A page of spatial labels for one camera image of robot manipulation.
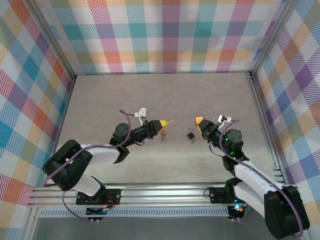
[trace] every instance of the colorful checkered fabric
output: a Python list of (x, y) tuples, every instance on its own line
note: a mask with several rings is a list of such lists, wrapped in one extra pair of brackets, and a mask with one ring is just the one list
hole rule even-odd
[(286, 0), (37, 0), (77, 74), (246, 72)]
[(0, 1), (0, 240), (16, 240), (72, 82), (22, 0)]
[(258, 73), (289, 182), (320, 239), (320, 0), (301, 0)]

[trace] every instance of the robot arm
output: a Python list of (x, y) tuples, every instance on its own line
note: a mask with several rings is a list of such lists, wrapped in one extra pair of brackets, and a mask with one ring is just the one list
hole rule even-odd
[[(120, 123), (116, 126), (112, 135), (112, 139), (107, 147), (95, 147), (83, 150), (75, 159), (68, 165), (62, 168), (51, 180), (59, 186), (62, 191), (76, 190), (86, 201), (92, 204), (105, 204), (106, 188), (94, 177), (84, 175), (86, 168), (89, 165), (97, 163), (113, 163), (117, 164), (122, 162), (130, 153), (127, 147), (133, 144), (143, 143), (145, 139), (153, 139), (158, 135), (167, 122), (164, 120), (144, 121), (143, 125), (131, 130), (130, 136), (127, 141), (121, 144), (129, 133), (129, 125)], [(79, 144), (75, 140), (67, 141), (43, 166), (43, 171), (48, 176), (54, 171), (59, 169), (67, 160), (73, 157), (77, 152), (89, 145)]]
[(230, 121), (231, 118), (224, 116), (219, 117), (220, 125), (207, 119), (196, 120), (202, 137), (214, 147), (223, 148), (226, 153), (222, 157), (224, 168), (235, 176), (226, 181), (224, 194), (233, 202), (241, 200), (252, 206), (264, 218), (271, 234), (282, 239), (300, 231), (293, 209), (282, 195), (284, 193), (296, 209), (303, 229), (308, 229), (310, 223), (298, 189), (275, 182), (259, 171), (242, 151), (244, 142), (239, 130), (230, 129), (225, 134), (219, 131), (224, 122)]

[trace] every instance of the table surface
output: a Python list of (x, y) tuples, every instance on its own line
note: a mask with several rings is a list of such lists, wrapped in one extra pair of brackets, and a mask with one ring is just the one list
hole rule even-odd
[[(243, 151), (266, 175), (274, 178), (273, 161), (244, 73), (135, 74), (78, 76), (70, 99), (58, 148), (75, 139), (81, 144), (109, 143), (115, 127), (127, 122), (119, 112), (147, 108), (147, 119), (173, 120), (165, 140), (156, 136), (144, 146), (130, 146), (119, 164), (88, 166), (85, 174), (103, 183), (221, 182), (233, 176), (222, 159), (209, 151), (195, 126), (195, 116), (219, 115), (239, 119), (234, 128), (243, 135)], [(140, 126), (131, 118), (132, 128)], [(187, 138), (194, 130), (195, 142)]]

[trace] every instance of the enclosure wall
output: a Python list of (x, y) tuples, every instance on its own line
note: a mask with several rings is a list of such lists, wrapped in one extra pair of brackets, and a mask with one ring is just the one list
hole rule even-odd
[(247, 72), (286, 0), (36, 2), (74, 72), (95, 75)]
[(320, 236), (319, 0), (299, 1), (256, 83), (285, 173), (303, 190), (310, 223)]
[(72, 84), (23, 1), (0, 1), (0, 240), (18, 238)]

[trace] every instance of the plaid backdrop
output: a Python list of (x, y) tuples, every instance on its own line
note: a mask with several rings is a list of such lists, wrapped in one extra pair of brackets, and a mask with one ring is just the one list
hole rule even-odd
[(0, 240), (18, 238), (72, 82), (22, 0), (0, 1)]
[(285, 0), (37, 0), (77, 74), (250, 70)]
[(320, 239), (320, 0), (299, 1), (258, 78), (286, 175)]

